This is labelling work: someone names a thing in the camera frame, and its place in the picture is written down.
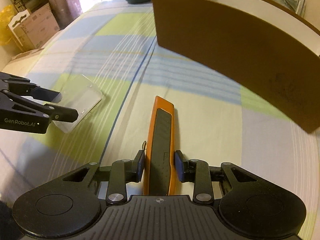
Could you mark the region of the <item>orange black utility knife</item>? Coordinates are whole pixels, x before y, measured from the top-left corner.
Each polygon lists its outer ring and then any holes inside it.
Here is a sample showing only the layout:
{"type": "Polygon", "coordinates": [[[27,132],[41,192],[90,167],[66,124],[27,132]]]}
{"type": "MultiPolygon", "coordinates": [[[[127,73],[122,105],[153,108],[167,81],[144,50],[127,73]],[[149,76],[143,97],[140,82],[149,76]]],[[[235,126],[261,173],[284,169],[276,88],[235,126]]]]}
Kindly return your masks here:
{"type": "Polygon", "coordinates": [[[143,194],[171,196],[176,191],[175,109],[169,101],[156,96],[146,143],[143,194]]]}

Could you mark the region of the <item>clear plastic case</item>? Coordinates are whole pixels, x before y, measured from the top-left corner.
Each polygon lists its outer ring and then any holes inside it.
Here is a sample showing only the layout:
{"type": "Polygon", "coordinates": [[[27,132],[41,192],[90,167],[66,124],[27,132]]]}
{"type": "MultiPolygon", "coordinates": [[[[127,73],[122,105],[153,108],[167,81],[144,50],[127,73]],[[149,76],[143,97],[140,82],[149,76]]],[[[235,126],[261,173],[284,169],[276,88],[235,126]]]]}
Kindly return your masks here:
{"type": "Polygon", "coordinates": [[[54,121],[54,124],[64,133],[71,133],[80,121],[100,102],[103,94],[99,87],[84,75],[77,75],[68,79],[62,85],[62,99],[58,106],[73,108],[78,112],[74,122],[54,121]]]}

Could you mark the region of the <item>checkered plaid tablecloth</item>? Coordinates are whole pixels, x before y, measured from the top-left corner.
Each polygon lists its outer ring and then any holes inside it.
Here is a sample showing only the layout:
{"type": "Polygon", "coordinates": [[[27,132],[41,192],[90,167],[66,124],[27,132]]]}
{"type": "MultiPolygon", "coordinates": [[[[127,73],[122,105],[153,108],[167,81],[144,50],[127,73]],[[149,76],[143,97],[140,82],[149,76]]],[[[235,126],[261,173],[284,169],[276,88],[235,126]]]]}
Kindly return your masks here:
{"type": "Polygon", "coordinates": [[[319,239],[319,134],[307,134],[261,97],[157,44],[152,7],[104,2],[46,47],[4,71],[60,91],[85,76],[102,100],[71,133],[1,130],[1,201],[90,161],[131,159],[148,137],[156,96],[176,110],[175,147],[212,166],[229,161],[298,195],[302,239],[319,239]]]}

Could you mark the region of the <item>cardboard boxes stack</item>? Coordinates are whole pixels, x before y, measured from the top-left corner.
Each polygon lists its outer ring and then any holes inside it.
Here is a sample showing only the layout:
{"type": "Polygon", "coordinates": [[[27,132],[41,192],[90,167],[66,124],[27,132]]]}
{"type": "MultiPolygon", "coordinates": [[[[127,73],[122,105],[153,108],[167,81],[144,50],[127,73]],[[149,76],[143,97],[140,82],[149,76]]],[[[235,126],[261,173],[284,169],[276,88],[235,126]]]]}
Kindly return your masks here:
{"type": "Polygon", "coordinates": [[[48,0],[10,0],[17,14],[8,24],[22,51],[40,49],[60,27],[48,0]]]}

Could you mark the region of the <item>brown open storage box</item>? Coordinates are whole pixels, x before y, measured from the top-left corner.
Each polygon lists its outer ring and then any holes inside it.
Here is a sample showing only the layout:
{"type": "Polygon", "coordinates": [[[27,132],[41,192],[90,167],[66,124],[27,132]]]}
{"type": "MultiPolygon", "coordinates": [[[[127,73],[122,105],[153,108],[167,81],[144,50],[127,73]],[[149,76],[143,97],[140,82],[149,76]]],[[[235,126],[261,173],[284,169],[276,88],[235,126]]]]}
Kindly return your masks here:
{"type": "Polygon", "coordinates": [[[157,41],[319,128],[319,30],[271,0],[152,0],[157,41]]]}

